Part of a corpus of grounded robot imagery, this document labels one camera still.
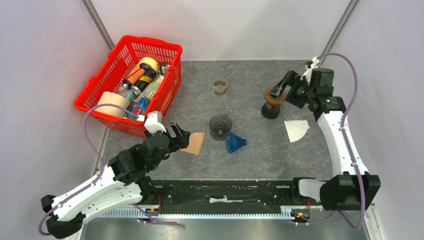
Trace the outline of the blue ribbed dripper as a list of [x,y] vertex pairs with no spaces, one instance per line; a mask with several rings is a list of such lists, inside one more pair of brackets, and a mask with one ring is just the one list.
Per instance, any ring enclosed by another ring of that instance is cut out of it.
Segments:
[[247,146],[248,141],[238,135],[229,132],[225,137],[225,148],[229,154],[234,153],[241,147]]

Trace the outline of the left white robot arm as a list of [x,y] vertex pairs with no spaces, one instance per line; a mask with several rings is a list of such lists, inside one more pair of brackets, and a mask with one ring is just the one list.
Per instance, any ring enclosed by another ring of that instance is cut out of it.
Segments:
[[40,201],[46,215],[39,224],[39,232],[64,239],[103,213],[126,205],[155,202],[158,190],[147,174],[171,153],[187,148],[190,142],[190,132],[175,122],[170,126],[175,136],[167,129],[148,132],[141,143],[120,151],[81,185],[59,196],[44,196]]

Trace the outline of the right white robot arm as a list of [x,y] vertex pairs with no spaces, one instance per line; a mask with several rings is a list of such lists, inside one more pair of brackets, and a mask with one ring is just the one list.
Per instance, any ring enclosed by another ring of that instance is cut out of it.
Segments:
[[331,179],[295,177],[288,197],[296,205],[314,199],[327,211],[367,210],[381,187],[381,180],[369,173],[356,150],[349,130],[348,110],[343,99],[333,95],[333,79],[334,71],[329,68],[312,69],[310,80],[289,70],[271,88],[272,97],[284,96],[285,102],[300,109],[308,106],[324,134],[332,162]]

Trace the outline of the brown wooden ring holder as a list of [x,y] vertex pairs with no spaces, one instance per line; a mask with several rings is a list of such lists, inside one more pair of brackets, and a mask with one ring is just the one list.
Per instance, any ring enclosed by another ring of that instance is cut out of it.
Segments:
[[283,91],[279,97],[273,97],[271,95],[272,86],[268,86],[263,93],[265,99],[265,108],[267,110],[279,108],[281,104],[285,101],[287,93]]

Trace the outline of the white paper coffee filter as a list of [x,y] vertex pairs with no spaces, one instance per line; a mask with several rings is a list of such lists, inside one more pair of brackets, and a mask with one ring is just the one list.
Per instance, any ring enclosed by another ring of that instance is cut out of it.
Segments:
[[307,120],[286,120],[284,125],[290,143],[302,139],[310,128]]

